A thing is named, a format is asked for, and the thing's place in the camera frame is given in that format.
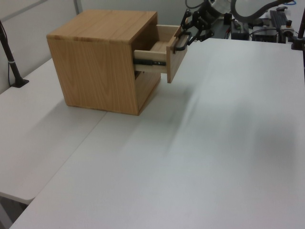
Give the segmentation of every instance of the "drawer handle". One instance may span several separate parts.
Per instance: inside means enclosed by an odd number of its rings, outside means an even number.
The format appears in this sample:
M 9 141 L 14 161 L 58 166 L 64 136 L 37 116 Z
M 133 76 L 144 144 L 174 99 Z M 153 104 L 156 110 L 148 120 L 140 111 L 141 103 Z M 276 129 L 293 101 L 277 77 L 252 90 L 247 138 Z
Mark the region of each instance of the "drawer handle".
M 183 51 L 186 49 L 187 45 L 189 44 L 191 38 L 192 38 L 192 33 L 191 32 L 185 32 L 183 31 L 182 33 L 179 34 L 178 39 L 180 39 L 182 37 L 182 35 L 188 35 L 187 40 L 185 41 L 184 45 L 180 46 L 180 47 L 176 47 L 174 46 L 174 53 L 175 51 Z
M 166 62 L 144 60 L 144 59 L 134 59 L 133 64 L 149 65 L 149 66 L 152 66 L 152 65 L 166 66 Z

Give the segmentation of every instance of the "cabinet side panel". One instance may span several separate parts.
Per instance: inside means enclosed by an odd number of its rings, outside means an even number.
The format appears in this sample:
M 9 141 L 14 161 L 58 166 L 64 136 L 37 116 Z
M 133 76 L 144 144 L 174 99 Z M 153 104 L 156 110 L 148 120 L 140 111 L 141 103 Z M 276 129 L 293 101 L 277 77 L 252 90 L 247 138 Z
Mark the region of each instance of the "cabinet side panel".
M 140 73 L 135 81 L 139 109 L 141 110 L 149 95 L 160 82 L 160 73 Z
M 48 39 L 66 104 L 138 114 L 129 45 Z

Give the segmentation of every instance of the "floor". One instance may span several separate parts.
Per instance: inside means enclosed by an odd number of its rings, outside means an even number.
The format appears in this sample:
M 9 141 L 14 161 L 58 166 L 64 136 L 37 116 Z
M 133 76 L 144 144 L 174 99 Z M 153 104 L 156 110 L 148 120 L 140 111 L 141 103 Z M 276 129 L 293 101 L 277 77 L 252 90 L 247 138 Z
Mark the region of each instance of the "floor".
M 9 229 L 26 207 L 25 204 L 0 197 L 0 229 Z

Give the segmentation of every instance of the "white wall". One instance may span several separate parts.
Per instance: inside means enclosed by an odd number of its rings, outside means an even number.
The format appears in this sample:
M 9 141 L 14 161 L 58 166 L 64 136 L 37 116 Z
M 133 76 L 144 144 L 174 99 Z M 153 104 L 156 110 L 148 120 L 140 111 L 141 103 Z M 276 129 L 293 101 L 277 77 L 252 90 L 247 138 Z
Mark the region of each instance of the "white wall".
M 203 0 L 188 0 L 190 6 Z M 148 10 L 157 11 L 159 24 L 180 25 L 186 6 L 184 0 L 81 0 L 83 10 Z
M 3 22 L 22 77 L 51 58 L 46 35 L 75 16 L 73 0 L 48 0 Z M 7 70 L 7 58 L 0 45 L 0 93 L 9 87 Z

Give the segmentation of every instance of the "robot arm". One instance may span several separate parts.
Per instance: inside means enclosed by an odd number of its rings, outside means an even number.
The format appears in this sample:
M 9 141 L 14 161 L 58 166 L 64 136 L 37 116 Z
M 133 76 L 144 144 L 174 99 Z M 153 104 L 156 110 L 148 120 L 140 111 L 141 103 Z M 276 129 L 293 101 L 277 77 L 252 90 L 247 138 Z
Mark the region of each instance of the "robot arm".
M 189 35 L 189 40 L 184 47 L 176 48 L 183 50 L 186 45 L 190 45 L 194 40 L 205 41 L 212 37 L 214 33 L 210 30 L 211 25 L 225 13 L 231 12 L 240 22 L 252 22 L 262 16 L 268 9 L 293 0 L 204 0 L 198 6 L 198 10 L 191 12 L 186 10 L 181 22 L 183 32 L 180 36 Z M 186 23 L 186 19 L 192 16 L 192 20 Z M 198 32 L 191 38 L 192 34 L 188 32 L 191 27 L 197 28 Z

